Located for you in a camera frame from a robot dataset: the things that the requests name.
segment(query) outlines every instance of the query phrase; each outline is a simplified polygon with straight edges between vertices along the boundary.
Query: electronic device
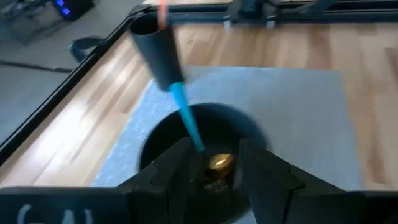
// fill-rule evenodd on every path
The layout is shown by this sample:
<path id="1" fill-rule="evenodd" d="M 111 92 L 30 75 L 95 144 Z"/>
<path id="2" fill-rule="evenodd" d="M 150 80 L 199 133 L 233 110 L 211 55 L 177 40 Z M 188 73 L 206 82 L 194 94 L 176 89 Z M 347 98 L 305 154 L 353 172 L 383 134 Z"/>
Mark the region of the electronic device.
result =
<path id="1" fill-rule="evenodd" d="M 51 2 L 66 21 L 75 21 L 94 7 L 92 0 L 52 0 Z"/>

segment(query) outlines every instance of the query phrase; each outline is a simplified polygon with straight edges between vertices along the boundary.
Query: wooden surface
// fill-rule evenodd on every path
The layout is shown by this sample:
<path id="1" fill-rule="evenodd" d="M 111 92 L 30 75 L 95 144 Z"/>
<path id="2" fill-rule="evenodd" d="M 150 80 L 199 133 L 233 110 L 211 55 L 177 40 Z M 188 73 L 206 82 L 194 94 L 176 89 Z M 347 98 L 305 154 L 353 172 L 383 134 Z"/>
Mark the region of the wooden surface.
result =
<path id="1" fill-rule="evenodd" d="M 366 186 L 398 188 L 397 24 L 189 25 L 177 33 L 187 65 L 339 70 Z M 0 185 L 89 185 L 149 80 L 122 36 L 0 167 Z"/>

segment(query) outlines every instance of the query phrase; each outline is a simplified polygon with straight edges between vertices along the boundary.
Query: black funnel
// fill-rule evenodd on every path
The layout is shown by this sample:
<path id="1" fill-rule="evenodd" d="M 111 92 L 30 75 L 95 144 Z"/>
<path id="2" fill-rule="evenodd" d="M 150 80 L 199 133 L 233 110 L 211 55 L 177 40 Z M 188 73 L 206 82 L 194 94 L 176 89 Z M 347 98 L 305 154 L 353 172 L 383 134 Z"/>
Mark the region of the black funnel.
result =
<path id="1" fill-rule="evenodd" d="M 222 104 L 191 105 L 198 130 L 208 157 L 232 154 L 234 169 L 224 182 L 211 182 L 211 186 L 198 185 L 196 174 L 190 174 L 188 201 L 184 223 L 229 223 L 249 209 L 249 200 L 243 190 L 239 165 L 241 139 L 252 139 L 262 148 L 269 145 L 261 129 L 244 113 Z M 189 136 L 178 111 L 164 118 L 149 134 L 142 148 L 139 169 L 148 166 L 179 139 Z M 195 170 L 197 158 L 191 158 L 190 173 Z"/>
<path id="2" fill-rule="evenodd" d="M 159 30 L 157 14 L 146 14 L 132 21 L 129 30 L 161 90 L 167 91 L 171 84 L 183 82 L 170 23 Z"/>

